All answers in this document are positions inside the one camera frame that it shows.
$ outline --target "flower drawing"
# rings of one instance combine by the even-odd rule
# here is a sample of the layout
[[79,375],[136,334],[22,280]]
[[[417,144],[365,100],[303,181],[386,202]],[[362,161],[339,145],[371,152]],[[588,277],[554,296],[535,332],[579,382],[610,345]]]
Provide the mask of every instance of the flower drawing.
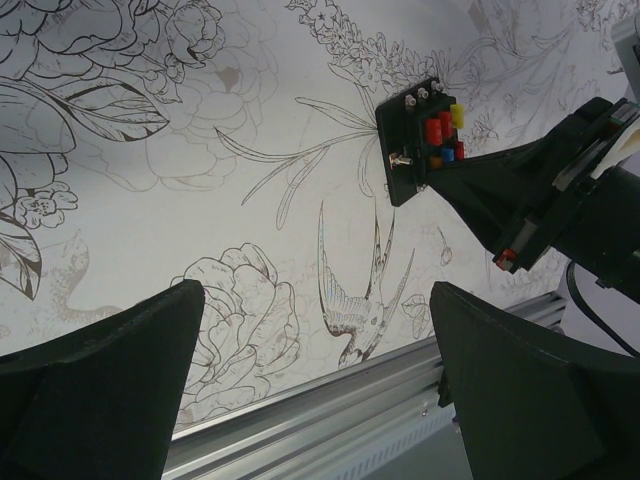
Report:
[[338,9],[331,0],[317,0],[314,7],[309,10],[309,18],[313,20],[313,28],[316,32],[322,29],[333,28],[333,20],[338,14]]
[[15,218],[21,225],[36,229],[41,225],[55,228],[64,222],[64,211],[78,208],[78,197],[69,191],[69,185],[53,182],[29,194],[23,191],[15,204]]
[[182,0],[176,5],[165,27],[171,52],[179,61],[194,68],[204,66],[225,42],[220,28],[220,10],[207,0]]
[[10,0],[0,13],[0,76],[83,75],[128,65],[157,40],[154,0]]
[[362,60],[362,74],[360,84],[373,92],[378,89],[378,84],[382,80],[382,74],[378,71],[377,60]]
[[279,281],[252,244],[201,258],[175,279],[199,280],[206,305],[191,361],[179,425],[213,418],[264,398],[273,375],[299,356],[293,287]]

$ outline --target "wire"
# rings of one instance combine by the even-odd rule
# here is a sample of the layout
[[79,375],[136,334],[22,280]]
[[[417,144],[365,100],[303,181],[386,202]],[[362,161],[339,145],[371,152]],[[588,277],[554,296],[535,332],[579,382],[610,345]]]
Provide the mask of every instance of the wire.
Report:
[[640,357],[640,352],[638,352],[635,348],[629,345],[624,339],[618,335],[615,330],[613,330],[609,325],[602,320],[596,312],[594,312],[591,307],[587,304],[585,299],[582,297],[580,293],[580,289],[578,288],[578,283],[576,282],[575,275],[576,262],[572,261],[567,267],[567,271],[565,276],[567,278],[567,286],[569,287],[569,295],[571,296],[571,300],[576,304],[576,306],[580,309],[582,313],[586,315],[586,317],[595,323],[604,333],[609,335],[611,339],[616,342],[620,347],[627,352],[629,355],[633,357]]

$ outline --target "black 3d-printed part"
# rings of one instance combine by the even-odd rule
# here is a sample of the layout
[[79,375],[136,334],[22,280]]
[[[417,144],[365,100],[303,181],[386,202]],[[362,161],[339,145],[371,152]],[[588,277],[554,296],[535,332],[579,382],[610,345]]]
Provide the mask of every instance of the black 3d-printed part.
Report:
[[[391,98],[376,109],[376,122],[387,174],[389,197],[394,207],[405,203],[427,183],[426,177],[430,169],[429,157],[436,153],[426,141],[424,126],[426,119],[438,118],[440,112],[449,111],[450,106],[456,103],[454,97],[433,91],[431,85],[434,81],[440,83],[438,78],[429,78]],[[421,88],[429,93],[429,98],[418,101],[415,107],[407,109],[405,98],[407,95],[412,95],[417,99],[418,90]],[[453,137],[445,140],[445,143],[452,144],[457,140],[457,131],[454,130]],[[413,164],[393,166],[390,161],[392,154],[410,158]]]

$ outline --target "swallow illustration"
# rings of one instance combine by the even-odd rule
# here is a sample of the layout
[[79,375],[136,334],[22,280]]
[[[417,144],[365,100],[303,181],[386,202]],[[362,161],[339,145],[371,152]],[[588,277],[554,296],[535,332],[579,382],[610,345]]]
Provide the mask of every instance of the swallow illustration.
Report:
[[389,321],[395,312],[400,296],[407,283],[414,252],[411,254],[407,271],[402,277],[396,294],[389,304],[385,306],[382,300],[382,281],[389,263],[391,245],[393,242],[393,230],[395,216],[391,223],[389,239],[382,252],[380,248],[380,227],[378,215],[375,217],[375,237],[373,244],[373,260],[371,262],[371,274],[369,286],[364,297],[349,297],[338,284],[336,277],[331,272],[327,262],[327,254],[324,250],[324,214],[320,208],[320,222],[318,226],[318,287],[320,290],[320,308],[322,317],[329,333],[334,337],[351,335],[349,344],[340,355],[339,368],[345,368],[358,360],[364,362],[371,356],[374,349],[380,343],[386,332]]

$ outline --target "metal rail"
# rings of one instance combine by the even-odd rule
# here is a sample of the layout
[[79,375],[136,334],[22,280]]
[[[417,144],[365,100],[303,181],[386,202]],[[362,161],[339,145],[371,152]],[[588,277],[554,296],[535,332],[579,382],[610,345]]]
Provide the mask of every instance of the metal rail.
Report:
[[[565,304],[547,294],[508,311],[549,327]],[[374,431],[402,412],[420,418],[437,398],[441,374],[438,346],[428,338],[273,395],[176,434],[163,479],[291,478],[292,468],[348,451],[345,439],[362,439],[365,425]]]

